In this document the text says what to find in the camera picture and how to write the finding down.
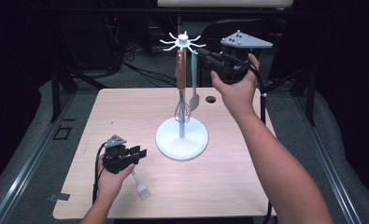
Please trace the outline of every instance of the person's right hand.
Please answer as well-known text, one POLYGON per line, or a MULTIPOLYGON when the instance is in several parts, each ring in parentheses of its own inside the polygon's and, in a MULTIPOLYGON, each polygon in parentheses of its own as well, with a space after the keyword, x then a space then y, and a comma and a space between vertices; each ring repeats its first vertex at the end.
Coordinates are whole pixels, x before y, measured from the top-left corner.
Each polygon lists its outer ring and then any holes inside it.
MULTIPOLYGON (((254 64, 256 70, 260 68, 260 63, 253 54, 249 54, 248 59, 254 64)), ((213 87, 221 93, 222 101, 234 119, 255 114, 253 98, 257 86, 257 78, 250 70, 248 70, 248 73, 241 81, 232 85, 223 83, 219 75, 214 71, 211 72, 211 79, 213 87)))

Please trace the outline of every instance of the spatula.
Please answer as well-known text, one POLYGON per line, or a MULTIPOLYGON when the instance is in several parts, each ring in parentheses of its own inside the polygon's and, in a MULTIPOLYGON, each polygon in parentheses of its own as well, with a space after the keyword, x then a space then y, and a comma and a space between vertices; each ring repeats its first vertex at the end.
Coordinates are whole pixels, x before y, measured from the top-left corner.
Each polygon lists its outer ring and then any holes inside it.
POLYGON ((196 78, 198 73, 198 53, 193 50, 191 56, 191 73, 192 73, 192 98, 190 99, 190 112, 199 105, 199 95, 196 93, 196 78))

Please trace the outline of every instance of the whisk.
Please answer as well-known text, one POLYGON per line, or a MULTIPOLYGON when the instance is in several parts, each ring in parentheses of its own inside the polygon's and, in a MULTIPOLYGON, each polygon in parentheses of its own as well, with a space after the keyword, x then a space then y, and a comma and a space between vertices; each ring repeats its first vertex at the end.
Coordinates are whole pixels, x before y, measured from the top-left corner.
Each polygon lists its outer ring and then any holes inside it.
POLYGON ((188 104, 185 102, 185 88, 186 88, 186 58, 183 49, 177 50, 176 57, 176 79, 179 93, 179 101, 176 106, 175 118, 179 123, 180 138, 184 137, 184 123, 191 118, 191 111, 188 104))

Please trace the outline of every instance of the whisk handle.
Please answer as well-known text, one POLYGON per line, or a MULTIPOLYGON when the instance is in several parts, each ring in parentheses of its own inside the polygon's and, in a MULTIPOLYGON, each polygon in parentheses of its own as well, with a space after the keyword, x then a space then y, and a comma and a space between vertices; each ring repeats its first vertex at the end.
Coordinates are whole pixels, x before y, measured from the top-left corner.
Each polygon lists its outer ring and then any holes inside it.
POLYGON ((176 80, 177 88, 179 90, 185 90, 186 85, 186 64, 184 50, 179 49, 176 57, 176 80))

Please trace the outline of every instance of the person's left hand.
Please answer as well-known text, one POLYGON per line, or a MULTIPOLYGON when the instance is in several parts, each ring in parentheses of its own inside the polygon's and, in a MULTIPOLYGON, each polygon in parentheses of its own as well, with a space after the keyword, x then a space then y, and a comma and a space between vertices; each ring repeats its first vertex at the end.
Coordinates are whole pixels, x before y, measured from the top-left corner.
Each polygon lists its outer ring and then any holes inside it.
MULTIPOLYGON (((103 158, 101 155, 98 164, 98 173, 103 170, 103 158)), ((123 180, 134 170, 135 165, 131 164, 126 169, 120 171, 116 175, 110 173, 106 169, 100 174, 98 181, 98 194, 96 200, 103 200, 105 203, 112 204, 121 191, 123 180)))

